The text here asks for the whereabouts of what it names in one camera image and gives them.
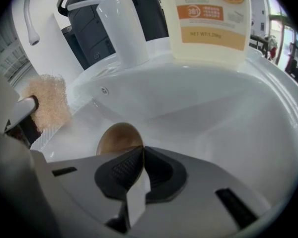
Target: black slot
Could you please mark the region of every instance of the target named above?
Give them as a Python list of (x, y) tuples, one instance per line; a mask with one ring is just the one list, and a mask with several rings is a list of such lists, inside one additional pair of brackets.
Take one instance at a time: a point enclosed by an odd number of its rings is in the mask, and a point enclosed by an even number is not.
[(66, 174), (74, 172), (74, 171), (77, 171), (77, 169), (74, 167), (68, 167), (68, 168), (64, 168), (64, 169), (53, 170), (52, 173), (55, 177), (59, 177), (59, 176), (66, 175)]
[(257, 217), (229, 188), (219, 189), (215, 194), (241, 229), (257, 220)]

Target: beige sponge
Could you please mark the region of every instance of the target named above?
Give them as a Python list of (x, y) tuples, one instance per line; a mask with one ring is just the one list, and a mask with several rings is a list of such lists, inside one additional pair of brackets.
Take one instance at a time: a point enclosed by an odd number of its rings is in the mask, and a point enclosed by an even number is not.
[(62, 126), (71, 119), (66, 98), (66, 84), (62, 77), (41, 75), (30, 80), (22, 96), (35, 95), (39, 108), (32, 114), (38, 130)]

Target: black handle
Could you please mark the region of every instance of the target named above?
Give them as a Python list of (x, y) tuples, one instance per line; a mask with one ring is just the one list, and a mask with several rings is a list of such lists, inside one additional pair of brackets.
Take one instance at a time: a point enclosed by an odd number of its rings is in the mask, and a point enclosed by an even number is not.
[(67, 8), (63, 8), (63, 7), (62, 7), (62, 3), (63, 3), (63, 1), (64, 1), (64, 0), (58, 0), (56, 6), (57, 6), (57, 8), (58, 8), (59, 13), (60, 13), (61, 15), (65, 16), (65, 17), (67, 17), (69, 11), (67, 10)]

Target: black appliance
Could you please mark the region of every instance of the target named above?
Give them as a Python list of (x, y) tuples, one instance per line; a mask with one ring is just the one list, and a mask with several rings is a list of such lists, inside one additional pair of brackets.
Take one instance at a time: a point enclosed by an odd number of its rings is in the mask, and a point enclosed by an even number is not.
[[(58, 1), (58, 11), (69, 18), (72, 31), (89, 66), (115, 53), (115, 49), (96, 11), (98, 5), (68, 11), (67, 6), (69, 4), (84, 0), (68, 0), (65, 7), (62, 7), (63, 1)], [(133, 0), (133, 2), (146, 41), (168, 37), (167, 25), (159, 1)]]

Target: orange label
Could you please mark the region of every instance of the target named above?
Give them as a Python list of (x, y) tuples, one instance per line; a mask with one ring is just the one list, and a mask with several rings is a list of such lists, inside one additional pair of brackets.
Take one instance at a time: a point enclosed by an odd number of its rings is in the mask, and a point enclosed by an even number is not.
[(206, 18), (223, 21), (223, 7), (215, 5), (180, 5), (177, 6), (179, 19)]
[(181, 27), (184, 43), (205, 43), (244, 50), (245, 35), (213, 27)]

